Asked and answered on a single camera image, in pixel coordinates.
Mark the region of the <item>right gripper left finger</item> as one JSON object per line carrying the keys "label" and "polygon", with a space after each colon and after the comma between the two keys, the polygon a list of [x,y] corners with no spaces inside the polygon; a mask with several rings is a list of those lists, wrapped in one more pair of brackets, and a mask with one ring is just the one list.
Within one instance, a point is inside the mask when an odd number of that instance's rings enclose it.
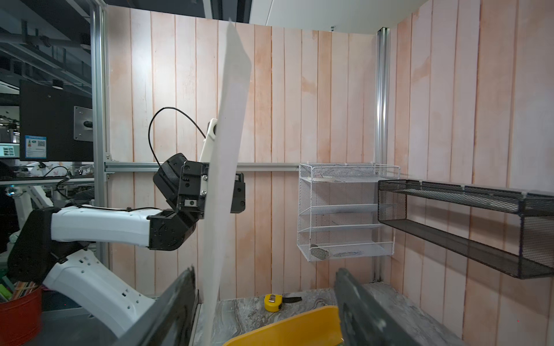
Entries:
{"label": "right gripper left finger", "polygon": [[199,304],[195,268],[189,267],[116,345],[188,345]]}

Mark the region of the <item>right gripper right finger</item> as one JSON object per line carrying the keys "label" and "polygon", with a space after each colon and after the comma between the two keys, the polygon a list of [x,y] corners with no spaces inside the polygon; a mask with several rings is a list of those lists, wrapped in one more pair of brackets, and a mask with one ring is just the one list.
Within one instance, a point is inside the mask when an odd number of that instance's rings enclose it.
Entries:
{"label": "right gripper right finger", "polygon": [[417,345],[415,341],[346,269],[334,286],[344,345]]}

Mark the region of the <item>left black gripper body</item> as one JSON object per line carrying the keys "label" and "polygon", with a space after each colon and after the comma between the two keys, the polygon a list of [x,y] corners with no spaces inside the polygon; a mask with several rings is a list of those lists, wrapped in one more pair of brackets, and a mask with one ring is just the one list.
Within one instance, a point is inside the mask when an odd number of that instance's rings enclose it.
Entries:
{"label": "left black gripper body", "polygon": [[189,161],[178,153],[161,165],[153,181],[174,212],[202,219],[209,192],[209,175],[208,163]]}

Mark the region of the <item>yellow plastic storage tray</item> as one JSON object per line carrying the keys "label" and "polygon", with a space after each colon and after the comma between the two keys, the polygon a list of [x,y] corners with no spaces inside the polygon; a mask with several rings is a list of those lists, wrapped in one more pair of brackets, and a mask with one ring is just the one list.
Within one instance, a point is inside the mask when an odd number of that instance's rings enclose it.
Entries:
{"label": "yellow plastic storage tray", "polygon": [[224,345],[342,345],[337,306],[324,306],[258,328]]}

